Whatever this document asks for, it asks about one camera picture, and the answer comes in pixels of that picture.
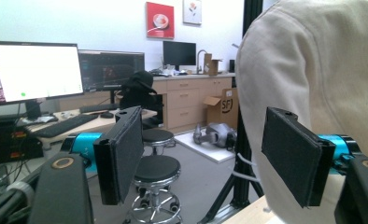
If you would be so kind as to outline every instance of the white fabric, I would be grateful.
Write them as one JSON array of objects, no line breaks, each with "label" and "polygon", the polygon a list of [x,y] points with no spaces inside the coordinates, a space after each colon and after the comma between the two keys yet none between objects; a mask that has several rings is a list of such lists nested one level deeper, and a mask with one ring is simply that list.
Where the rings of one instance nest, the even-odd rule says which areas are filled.
[{"label": "white fabric", "polygon": [[301,208],[261,153],[267,106],[314,133],[344,133],[368,156],[368,0],[283,0],[249,27],[236,58],[240,108],[268,204],[287,223],[335,223],[345,180]]}]

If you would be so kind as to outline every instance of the cardboard box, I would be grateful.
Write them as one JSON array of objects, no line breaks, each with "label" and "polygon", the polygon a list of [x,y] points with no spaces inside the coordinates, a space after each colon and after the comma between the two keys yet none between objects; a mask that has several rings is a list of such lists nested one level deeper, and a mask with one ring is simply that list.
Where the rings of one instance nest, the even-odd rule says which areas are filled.
[{"label": "cardboard box", "polygon": [[207,105],[207,124],[226,123],[231,128],[237,129],[239,99],[236,88],[222,90],[221,96],[207,96],[204,104]]},{"label": "cardboard box", "polygon": [[219,62],[221,59],[212,59],[212,54],[205,54],[204,75],[216,76],[219,73]]}]

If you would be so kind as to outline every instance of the stool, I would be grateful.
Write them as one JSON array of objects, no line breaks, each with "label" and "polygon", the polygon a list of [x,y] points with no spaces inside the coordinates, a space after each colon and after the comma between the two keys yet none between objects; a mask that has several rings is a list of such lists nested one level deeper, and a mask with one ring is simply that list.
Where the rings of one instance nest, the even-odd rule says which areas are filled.
[{"label": "stool", "polygon": [[167,223],[175,218],[182,223],[180,201],[165,189],[178,179],[180,172],[180,163],[175,158],[164,155],[143,157],[133,180],[140,189],[140,195],[132,203],[123,223],[130,223],[131,217],[141,223]]},{"label": "stool", "polygon": [[158,147],[167,147],[176,144],[174,135],[171,132],[160,129],[143,130],[144,146],[152,147],[152,155],[157,155]]}]

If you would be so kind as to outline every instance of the computer monitor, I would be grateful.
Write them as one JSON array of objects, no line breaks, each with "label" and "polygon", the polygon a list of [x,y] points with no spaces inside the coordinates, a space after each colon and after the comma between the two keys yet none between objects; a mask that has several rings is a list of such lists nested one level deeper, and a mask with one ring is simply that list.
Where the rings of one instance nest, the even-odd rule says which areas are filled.
[{"label": "computer monitor", "polygon": [[196,44],[163,41],[163,65],[174,65],[179,71],[181,65],[196,65]]},{"label": "computer monitor", "polygon": [[111,91],[145,69],[143,52],[78,51],[84,91]]},{"label": "computer monitor", "polygon": [[0,41],[0,105],[25,103],[34,120],[38,99],[82,93],[77,44]]}]

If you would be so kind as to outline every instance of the red picture frame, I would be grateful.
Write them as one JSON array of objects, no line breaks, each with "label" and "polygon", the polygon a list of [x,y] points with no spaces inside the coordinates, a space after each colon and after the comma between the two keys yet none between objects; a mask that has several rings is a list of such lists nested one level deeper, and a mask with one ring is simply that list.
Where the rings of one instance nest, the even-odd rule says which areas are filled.
[{"label": "red picture frame", "polygon": [[174,7],[147,2],[147,37],[175,38]]}]

